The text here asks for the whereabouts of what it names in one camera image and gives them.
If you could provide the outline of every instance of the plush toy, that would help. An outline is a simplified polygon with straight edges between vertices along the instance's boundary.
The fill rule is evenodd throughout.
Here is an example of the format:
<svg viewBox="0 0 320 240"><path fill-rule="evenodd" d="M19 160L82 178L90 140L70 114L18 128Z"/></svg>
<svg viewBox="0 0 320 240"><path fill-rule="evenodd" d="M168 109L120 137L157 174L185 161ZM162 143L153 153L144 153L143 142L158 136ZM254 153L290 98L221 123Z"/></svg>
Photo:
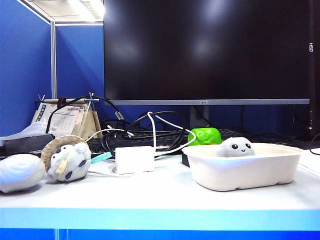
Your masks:
<svg viewBox="0 0 320 240"><path fill-rule="evenodd" d="M35 186L46 174L36 155L16 154L0 161L0 191L11 193Z"/></svg>
<svg viewBox="0 0 320 240"><path fill-rule="evenodd" d="M245 137L230 137L220 144L217 157L243 157L255 155L252 143Z"/></svg>
<svg viewBox="0 0 320 240"><path fill-rule="evenodd" d="M83 142L63 145L51 156L48 175L61 182L80 179L87 174L90 158L88 145Z"/></svg>
<svg viewBox="0 0 320 240"><path fill-rule="evenodd" d="M41 159L52 179L70 182L87 174L91 151L82 138L68 135L49 142L42 151Z"/></svg>

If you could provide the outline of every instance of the white bowl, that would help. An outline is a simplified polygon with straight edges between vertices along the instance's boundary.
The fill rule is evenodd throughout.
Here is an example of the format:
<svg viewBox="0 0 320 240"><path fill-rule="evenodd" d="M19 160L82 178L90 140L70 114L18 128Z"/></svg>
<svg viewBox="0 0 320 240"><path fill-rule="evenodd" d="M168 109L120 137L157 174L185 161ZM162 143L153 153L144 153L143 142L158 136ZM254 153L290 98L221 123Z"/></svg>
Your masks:
<svg viewBox="0 0 320 240"><path fill-rule="evenodd" d="M294 180L300 148L271 143L252 143L255 155L218 157L220 145L195 145L182 149L193 179L215 191L248 189Z"/></svg>

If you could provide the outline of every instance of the gray plush toy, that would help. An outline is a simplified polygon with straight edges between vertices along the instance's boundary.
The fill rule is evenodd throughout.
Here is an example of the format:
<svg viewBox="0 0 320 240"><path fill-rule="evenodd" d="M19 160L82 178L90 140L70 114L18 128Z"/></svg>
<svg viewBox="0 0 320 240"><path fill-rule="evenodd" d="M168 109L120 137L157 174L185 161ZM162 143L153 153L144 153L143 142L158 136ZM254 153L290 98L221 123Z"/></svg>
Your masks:
<svg viewBox="0 0 320 240"><path fill-rule="evenodd" d="M220 144L217 157L242 157L255 155L252 143L245 137L230 137Z"/></svg>
<svg viewBox="0 0 320 240"><path fill-rule="evenodd" d="M87 174L91 165L91 151L84 142L67 144L51 156L48 175L61 182L80 179Z"/></svg>

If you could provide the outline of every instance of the green stress ball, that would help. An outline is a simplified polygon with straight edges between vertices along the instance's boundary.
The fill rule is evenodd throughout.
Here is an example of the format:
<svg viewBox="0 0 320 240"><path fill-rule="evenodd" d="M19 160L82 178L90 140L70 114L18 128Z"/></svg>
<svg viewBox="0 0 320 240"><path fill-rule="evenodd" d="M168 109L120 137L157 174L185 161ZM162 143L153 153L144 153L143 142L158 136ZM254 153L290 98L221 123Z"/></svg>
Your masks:
<svg viewBox="0 0 320 240"><path fill-rule="evenodd" d="M203 127L194 128L191 130L196 136L196 139L189 144L189 146L194 145L211 145L211 144L221 144L222 139L218 129L214 127ZM189 133L188 142L193 139L193 135Z"/></svg>

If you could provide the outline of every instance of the charger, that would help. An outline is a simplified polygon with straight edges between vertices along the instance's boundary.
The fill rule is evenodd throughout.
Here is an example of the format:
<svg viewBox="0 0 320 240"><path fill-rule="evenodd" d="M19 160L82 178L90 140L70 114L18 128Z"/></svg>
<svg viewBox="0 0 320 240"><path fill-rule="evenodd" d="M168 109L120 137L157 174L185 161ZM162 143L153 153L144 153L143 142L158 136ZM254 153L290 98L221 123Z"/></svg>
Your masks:
<svg viewBox="0 0 320 240"><path fill-rule="evenodd" d="M115 148L117 174L132 174L155 170L155 149L152 146Z"/></svg>

